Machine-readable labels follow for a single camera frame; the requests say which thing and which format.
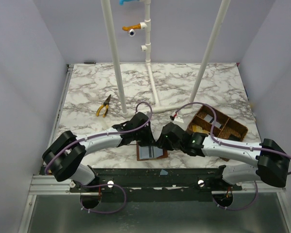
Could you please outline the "orange pipe hook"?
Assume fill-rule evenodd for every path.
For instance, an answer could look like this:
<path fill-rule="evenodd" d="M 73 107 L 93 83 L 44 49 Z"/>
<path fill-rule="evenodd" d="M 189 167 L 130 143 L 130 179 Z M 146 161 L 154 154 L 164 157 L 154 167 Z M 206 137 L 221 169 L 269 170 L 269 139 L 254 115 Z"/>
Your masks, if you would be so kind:
<path fill-rule="evenodd" d="M 144 30 L 145 28 L 147 28 L 147 24 L 145 22 L 140 22 L 136 25 L 131 25 L 131 26 L 123 26 L 122 30 L 123 31 L 130 31 L 130 30 Z"/>

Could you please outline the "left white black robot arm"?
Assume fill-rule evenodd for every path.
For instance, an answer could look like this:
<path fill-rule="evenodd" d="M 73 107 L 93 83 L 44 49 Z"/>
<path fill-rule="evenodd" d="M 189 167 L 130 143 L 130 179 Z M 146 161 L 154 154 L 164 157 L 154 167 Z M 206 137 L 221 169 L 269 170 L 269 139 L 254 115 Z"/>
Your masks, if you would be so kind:
<path fill-rule="evenodd" d="M 97 184 L 97 175 L 90 166 L 81 164 L 82 159 L 94 152 L 117 148 L 138 141 L 144 132 L 149 132 L 152 114 L 137 112 L 131 120 L 113 125 L 93 135 L 62 133 L 44 152 L 45 173 L 51 172 L 56 181 L 71 179 L 82 185 Z"/>

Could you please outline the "brown leather card holder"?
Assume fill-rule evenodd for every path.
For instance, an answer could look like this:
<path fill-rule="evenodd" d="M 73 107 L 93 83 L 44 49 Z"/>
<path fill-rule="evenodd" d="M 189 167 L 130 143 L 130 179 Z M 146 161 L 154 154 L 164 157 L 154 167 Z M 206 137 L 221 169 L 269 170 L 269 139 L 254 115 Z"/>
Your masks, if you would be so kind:
<path fill-rule="evenodd" d="M 168 157 L 168 151 L 155 146 L 141 147 L 137 144 L 137 161 L 159 160 Z"/>

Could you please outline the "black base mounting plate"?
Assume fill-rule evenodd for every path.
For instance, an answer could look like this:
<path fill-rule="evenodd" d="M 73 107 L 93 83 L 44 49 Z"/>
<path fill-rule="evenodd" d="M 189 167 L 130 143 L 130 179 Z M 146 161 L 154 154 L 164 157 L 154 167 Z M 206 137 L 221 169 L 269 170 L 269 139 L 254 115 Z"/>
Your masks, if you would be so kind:
<path fill-rule="evenodd" d="M 213 194 L 242 187 L 222 180 L 224 166 L 218 168 L 96 168 L 101 188 L 77 184 L 71 193 L 100 198 L 102 202 L 200 201 L 211 202 Z"/>

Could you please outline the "yellow handled pliers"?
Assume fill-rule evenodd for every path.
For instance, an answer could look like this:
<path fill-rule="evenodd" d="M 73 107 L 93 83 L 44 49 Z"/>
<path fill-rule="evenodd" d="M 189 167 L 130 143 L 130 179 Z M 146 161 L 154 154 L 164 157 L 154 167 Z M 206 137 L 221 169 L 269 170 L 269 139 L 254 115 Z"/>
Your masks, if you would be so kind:
<path fill-rule="evenodd" d="M 111 100 L 111 95 L 109 95 L 105 101 L 103 102 L 103 104 L 98 108 L 97 112 L 96 112 L 96 116 L 98 117 L 100 115 L 100 112 L 105 109 L 102 117 L 106 117 L 106 115 L 108 114 L 109 111 L 109 104 L 110 104 L 110 100 Z"/>

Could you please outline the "white PVC pipe frame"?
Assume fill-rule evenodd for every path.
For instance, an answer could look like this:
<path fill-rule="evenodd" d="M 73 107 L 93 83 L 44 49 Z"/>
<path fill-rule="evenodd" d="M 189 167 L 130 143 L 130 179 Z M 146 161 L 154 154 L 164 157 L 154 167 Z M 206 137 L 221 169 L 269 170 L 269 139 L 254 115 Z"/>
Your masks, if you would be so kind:
<path fill-rule="evenodd" d="M 160 103 L 160 99 L 158 96 L 158 92 L 157 92 L 154 77 L 153 77 L 153 70 L 152 70 L 152 66 L 151 66 L 151 41 L 150 41 L 150 39 L 151 39 L 151 18 L 150 18 L 151 1 L 145 0 L 143 2 L 144 2 L 144 6 L 145 6 L 145 18 L 144 18 L 143 22 L 145 22 L 147 24 L 147 28 L 144 29 L 144 31 L 145 31 L 145 44 L 141 45 L 141 51 L 145 52 L 145 67 L 146 67 L 147 72 L 148 72 L 148 77 L 149 77 L 149 81 L 151 84 L 152 94 L 153 94 L 154 102 L 155 102 L 155 107 L 153 108 L 153 110 L 155 113 L 161 113 L 161 112 L 165 112 L 168 110 L 175 110 L 176 108 L 178 108 L 178 106 L 175 104 L 163 106 Z M 230 5 L 229 0 L 221 1 L 221 5 L 220 5 L 214 26 L 213 26 L 211 34 L 210 34 L 210 38 L 208 40 L 205 53 L 203 55 L 203 59 L 202 59 L 202 62 L 201 62 L 201 65 L 200 65 L 200 68 L 198 71 L 198 75 L 197 75 L 197 78 L 195 80 L 193 90 L 192 90 L 190 98 L 189 98 L 189 103 L 193 102 L 195 97 L 196 97 L 197 91 L 200 87 L 200 83 L 201 83 L 202 78 L 204 76 L 206 66 L 209 63 L 211 52 L 212 52 L 214 45 L 215 45 L 215 42 L 218 38 L 220 29 L 221 29 L 221 26 L 224 22 L 229 5 Z M 118 88 L 119 101 L 120 101 L 120 105 L 121 105 L 120 114 L 124 117 L 129 117 L 132 115 L 132 112 L 130 112 L 127 109 L 127 105 L 126 105 L 126 97 L 125 97 L 125 91 L 124 91 L 124 86 L 123 86 L 122 72 L 121 72 L 121 67 L 120 67 L 119 54 L 118 54 L 118 48 L 117 48 L 117 40 L 115 37 L 113 15 L 112 15 L 110 1 L 109 0 L 102 0 L 101 7 L 102 7 L 102 12 L 103 12 L 106 32 L 107 32 L 107 36 L 108 36 L 109 47 L 110 47 L 111 54 L 112 54 L 113 68 L 114 68 L 114 73 L 115 73 L 115 78 L 116 78 L 116 83 L 117 83 L 117 88 Z"/>

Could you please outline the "blue pipe hook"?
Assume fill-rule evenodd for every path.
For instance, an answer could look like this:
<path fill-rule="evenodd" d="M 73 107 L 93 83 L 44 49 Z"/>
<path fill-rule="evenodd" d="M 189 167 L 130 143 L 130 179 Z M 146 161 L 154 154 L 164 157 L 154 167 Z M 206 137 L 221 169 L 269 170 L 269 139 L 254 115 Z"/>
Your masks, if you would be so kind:
<path fill-rule="evenodd" d="M 141 0 L 119 0 L 119 5 L 123 6 L 126 2 L 141 1 Z"/>

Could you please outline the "grey magnetic stripe card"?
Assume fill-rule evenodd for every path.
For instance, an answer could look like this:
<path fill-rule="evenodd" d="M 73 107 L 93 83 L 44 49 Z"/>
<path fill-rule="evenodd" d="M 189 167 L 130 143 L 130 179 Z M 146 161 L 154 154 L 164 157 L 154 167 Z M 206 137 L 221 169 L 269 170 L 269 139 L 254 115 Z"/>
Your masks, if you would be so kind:
<path fill-rule="evenodd" d="M 139 146 L 139 159 L 156 159 L 163 156 L 163 149 L 155 146 L 140 147 Z"/>

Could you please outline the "gold card in tray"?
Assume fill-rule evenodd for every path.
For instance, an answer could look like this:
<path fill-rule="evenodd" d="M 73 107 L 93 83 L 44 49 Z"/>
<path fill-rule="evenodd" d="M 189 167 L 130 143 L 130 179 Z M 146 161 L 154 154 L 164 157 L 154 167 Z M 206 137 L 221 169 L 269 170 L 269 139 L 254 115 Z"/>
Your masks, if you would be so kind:
<path fill-rule="evenodd" d="M 207 130 L 204 130 L 201 126 L 198 126 L 198 125 L 193 125 L 192 126 L 192 131 L 194 133 L 205 133 L 205 134 L 209 134 L 209 132 Z"/>

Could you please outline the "grey card in tray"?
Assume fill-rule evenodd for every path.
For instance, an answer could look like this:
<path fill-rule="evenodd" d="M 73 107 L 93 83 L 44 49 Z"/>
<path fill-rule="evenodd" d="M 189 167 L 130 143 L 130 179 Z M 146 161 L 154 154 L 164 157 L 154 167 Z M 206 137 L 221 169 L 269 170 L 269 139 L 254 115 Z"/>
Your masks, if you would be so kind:
<path fill-rule="evenodd" d="M 222 124 L 218 121 L 214 121 L 214 117 L 212 117 L 211 115 L 207 114 L 205 117 L 204 117 L 204 120 L 210 124 L 214 123 L 215 127 L 217 127 L 218 129 L 221 128 Z"/>

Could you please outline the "blue white small ball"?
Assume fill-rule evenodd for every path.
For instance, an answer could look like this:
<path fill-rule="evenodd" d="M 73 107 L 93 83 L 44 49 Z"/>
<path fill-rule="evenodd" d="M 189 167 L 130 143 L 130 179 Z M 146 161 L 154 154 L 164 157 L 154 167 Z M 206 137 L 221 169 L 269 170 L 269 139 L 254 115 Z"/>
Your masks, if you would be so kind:
<path fill-rule="evenodd" d="M 130 29 L 128 31 L 129 36 L 135 36 L 135 30 L 134 29 Z"/>

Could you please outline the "brown woven divided tray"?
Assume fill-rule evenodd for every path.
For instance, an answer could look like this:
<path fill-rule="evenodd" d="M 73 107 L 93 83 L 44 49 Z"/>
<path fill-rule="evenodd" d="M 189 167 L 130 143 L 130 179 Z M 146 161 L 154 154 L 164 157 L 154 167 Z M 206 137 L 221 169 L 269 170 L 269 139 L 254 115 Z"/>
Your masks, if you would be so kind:
<path fill-rule="evenodd" d="M 216 122 L 213 135 L 221 139 L 242 142 L 248 133 L 248 128 L 235 121 L 228 115 L 214 109 Z M 210 134 L 211 124 L 214 122 L 214 114 L 207 106 L 202 106 L 187 126 L 186 132 Z"/>

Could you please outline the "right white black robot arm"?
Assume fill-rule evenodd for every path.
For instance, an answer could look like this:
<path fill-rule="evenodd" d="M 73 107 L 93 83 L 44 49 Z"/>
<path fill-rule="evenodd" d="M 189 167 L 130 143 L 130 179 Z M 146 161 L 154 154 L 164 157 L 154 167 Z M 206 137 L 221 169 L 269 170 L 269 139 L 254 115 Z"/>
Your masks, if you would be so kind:
<path fill-rule="evenodd" d="M 228 184 L 263 181 L 273 187 L 286 186 L 291 158 L 271 139 L 246 144 L 205 133 L 189 134 L 170 122 L 163 127 L 157 147 L 180 150 L 189 156 L 222 157 L 239 161 L 239 165 L 223 169 L 222 180 Z"/>

